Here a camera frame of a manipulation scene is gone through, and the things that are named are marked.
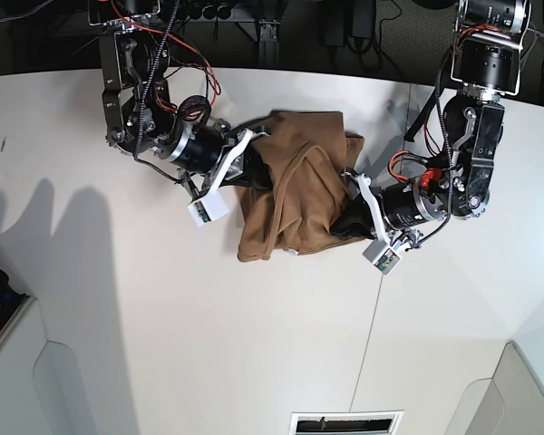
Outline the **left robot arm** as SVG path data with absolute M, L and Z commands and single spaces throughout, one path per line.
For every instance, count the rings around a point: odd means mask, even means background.
M 434 90 L 405 133 L 414 139 L 438 115 L 442 147 L 428 155 L 400 150 L 389 160 L 392 186 L 373 191 L 368 177 L 345 171 L 358 195 L 332 224 L 336 237 L 399 242 L 410 249 L 427 237 L 417 226 L 474 218 L 490 197 L 494 159 L 503 134 L 500 98 L 520 89 L 522 40 L 529 29 L 529 1 L 460 1 L 454 41 L 437 72 Z

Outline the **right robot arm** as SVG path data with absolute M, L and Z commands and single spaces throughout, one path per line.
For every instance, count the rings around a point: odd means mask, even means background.
M 98 36 L 108 144 L 192 198 L 210 188 L 269 191 L 268 165 L 242 132 L 212 117 L 221 93 L 200 50 L 179 34 L 181 1 L 91 1 Z

